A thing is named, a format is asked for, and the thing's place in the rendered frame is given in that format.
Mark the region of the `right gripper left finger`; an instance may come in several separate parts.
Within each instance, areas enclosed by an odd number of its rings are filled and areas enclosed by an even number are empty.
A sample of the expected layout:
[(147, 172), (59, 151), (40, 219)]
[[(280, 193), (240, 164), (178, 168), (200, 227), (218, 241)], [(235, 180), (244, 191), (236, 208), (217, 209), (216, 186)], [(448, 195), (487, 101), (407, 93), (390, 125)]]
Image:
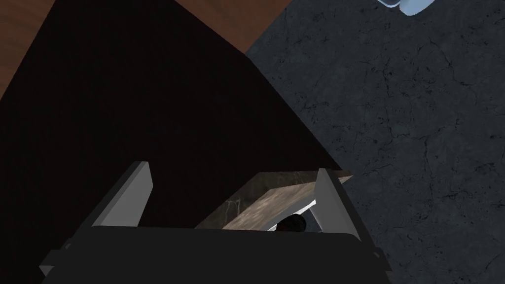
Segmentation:
[(80, 231), (92, 226), (138, 226), (152, 189), (149, 163), (132, 163), (83, 221)]

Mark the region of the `pale blue rounded object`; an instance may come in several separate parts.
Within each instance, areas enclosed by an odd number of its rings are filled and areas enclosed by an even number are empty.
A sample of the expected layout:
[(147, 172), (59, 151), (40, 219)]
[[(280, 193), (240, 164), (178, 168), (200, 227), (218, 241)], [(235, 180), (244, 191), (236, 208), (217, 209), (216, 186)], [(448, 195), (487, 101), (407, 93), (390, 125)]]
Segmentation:
[(394, 8), (399, 7), (400, 11), (407, 16), (414, 16), (435, 0), (377, 0), (386, 7)]

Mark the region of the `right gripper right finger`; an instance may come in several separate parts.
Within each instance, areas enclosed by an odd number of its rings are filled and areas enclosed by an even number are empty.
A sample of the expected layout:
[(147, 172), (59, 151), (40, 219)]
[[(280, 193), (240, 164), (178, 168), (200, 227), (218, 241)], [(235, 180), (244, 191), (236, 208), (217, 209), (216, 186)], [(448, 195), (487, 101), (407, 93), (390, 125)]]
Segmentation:
[(323, 232), (351, 234), (375, 249), (369, 231), (333, 170), (319, 169), (314, 194), (316, 204), (310, 210)]

